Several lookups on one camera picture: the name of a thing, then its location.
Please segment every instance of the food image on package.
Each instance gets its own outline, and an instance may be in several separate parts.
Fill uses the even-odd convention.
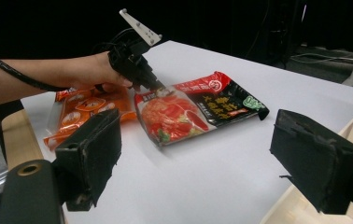
[[[135,110],[148,137],[166,146],[269,109],[221,72],[134,96]]]
[[[132,110],[127,89],[114,86],[111,92],[89,90],[68,90],[56,92],[54,105],[58,106],[52,112],[49,123],[52,128],[50,136],[44,138],[44,143],[50,151],[59,146],[69,135],[86,122],[93,115],[105,110],[117,108],[120,112],[120,122],[136,119]]]

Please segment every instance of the red food package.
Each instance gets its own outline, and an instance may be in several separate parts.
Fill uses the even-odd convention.
[[[136,119],[127,89],[121,86],[115,86],[112,92],[102,92],[95,88],[83,91],[59,91],[56,93],[55,104],[62,105],[59,115],[56,116],[58,118],[56,130],[43,139],[50,151],[59,146],[90,117],[104,110],[117,108],[120,112],[120,122]]]
[[[135,109],[148,137],[159,147],[259,115],[268,108],[221,72],[146,93]]]

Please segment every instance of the white table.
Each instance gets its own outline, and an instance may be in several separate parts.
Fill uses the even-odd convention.
[[[353,87],[168,41],[145,54],[165,84],[211,75],[231,77],[270,109],[268,117],[235,123],[157,149],[138,121],[123,123],[122,154],[97,207],[66,212],[70,224],[257,224],[290,185],[269,152],[278,109],[304,114],[338,133],[353,119]],[[23,104],[43,145],[54,93]]]

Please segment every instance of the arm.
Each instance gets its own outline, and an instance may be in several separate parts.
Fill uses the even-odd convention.
[[[28,77],[56,87],[88,89],[104,83],[104,90],[109,90],[113,84],[133,85],[112,69],[107,52],[74,59],[2,61]],[[0,69],[0,104],[42,92]]]

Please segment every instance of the floor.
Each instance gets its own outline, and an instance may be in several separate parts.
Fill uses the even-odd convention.
[[[353,71],[353,52],[300,46],[286,64],[275,67],[291,72],[343,83]]]

